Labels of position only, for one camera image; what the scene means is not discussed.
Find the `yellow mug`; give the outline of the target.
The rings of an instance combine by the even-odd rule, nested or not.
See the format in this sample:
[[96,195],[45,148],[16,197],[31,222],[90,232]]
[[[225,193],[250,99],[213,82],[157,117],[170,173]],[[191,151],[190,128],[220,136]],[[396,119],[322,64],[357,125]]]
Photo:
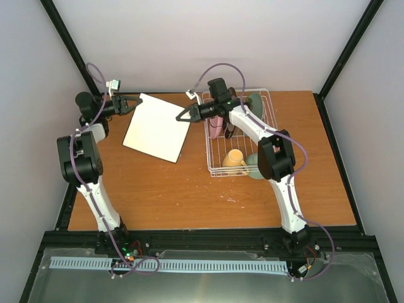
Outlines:
[[225,168],[225,173],[231,176],[248,175],[249,173],[247,164],[244,161],[244,155],[238,149],[232,149],[226,154],[222,167]]

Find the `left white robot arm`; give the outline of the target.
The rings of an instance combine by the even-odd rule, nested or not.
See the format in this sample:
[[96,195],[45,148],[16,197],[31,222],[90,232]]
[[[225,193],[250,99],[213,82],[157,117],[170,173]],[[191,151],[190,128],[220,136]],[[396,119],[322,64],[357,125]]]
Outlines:
[[61,173],[85,198],[97,222],[101,239],[117,254],[130,250],[131,238],[121,216],[115,211],[102,181],[104,167],[97,143],[109,134],[107,119],[131,113],[143,101],[139,97],[116,95],[110,100],[80,92],[75,98],[81,128],[74,135],[57,139]]

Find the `pink plate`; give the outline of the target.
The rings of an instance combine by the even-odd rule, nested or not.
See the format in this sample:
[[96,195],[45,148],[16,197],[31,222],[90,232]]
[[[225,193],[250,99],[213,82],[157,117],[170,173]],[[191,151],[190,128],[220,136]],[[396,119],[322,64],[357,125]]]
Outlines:
[[216,139],[221,131],[222,131],[222,125],[223,125],[223,118],[220,116],[215,116],[210,118],[209,120],[209,126],[210,126],[210,134],[211,134],[211,139]]

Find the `mint green bowl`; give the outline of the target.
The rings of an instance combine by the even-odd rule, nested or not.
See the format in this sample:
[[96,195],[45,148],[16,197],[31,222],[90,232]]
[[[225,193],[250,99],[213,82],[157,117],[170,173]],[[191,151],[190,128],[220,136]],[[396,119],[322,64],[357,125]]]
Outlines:
[[248,168],[248,176],[255,180],[263,180],[264,177],[258,169],[258,154],[252,153],[245,160]]

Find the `teal flower plate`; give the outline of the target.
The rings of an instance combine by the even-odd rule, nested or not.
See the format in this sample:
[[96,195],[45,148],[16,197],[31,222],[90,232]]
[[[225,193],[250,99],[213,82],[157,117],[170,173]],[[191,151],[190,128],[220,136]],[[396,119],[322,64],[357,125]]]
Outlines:
[[246,105],[258,119],[262,119],[263,101],[258,92],[253,92],[246,98]]

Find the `white square plate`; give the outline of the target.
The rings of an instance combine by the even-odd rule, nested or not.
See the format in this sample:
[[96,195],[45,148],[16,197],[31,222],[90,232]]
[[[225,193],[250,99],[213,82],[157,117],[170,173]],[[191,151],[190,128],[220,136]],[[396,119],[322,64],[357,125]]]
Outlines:
[[177,121],[183,107],[142,93],[122,145],[176,163],[190,123]]

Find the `dark striped rim plate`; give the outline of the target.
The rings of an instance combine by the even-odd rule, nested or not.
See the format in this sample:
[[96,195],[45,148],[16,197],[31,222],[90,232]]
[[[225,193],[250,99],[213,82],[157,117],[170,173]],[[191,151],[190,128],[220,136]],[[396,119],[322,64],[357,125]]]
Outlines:
[[[237,99],[237,93],[236,93],[236,90],[234,89],[234,87],[230,87],[228,89],[228,92],[230,93],[232,100]],[[233,126],[229,122],[223,121],[222,130],[223,130],[224,137],[229,140],[233,136],[233,133],[235,131],[235,126]]]

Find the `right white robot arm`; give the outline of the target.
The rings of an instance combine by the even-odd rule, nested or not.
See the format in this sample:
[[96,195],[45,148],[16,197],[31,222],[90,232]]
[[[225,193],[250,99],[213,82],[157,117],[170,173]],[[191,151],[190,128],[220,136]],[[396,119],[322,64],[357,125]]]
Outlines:
[[193,123],[218,116],[247,134],[258,147],[258,170],[275,193],[284,232],[282,246],[288,254],[297,253],[310,236],[295,189],[294,141],[286,130],[279,131],[259,119],[234,88],[227,88],[224,79],[209,81],[208,88],[212,101],[189,105],[176,120]]

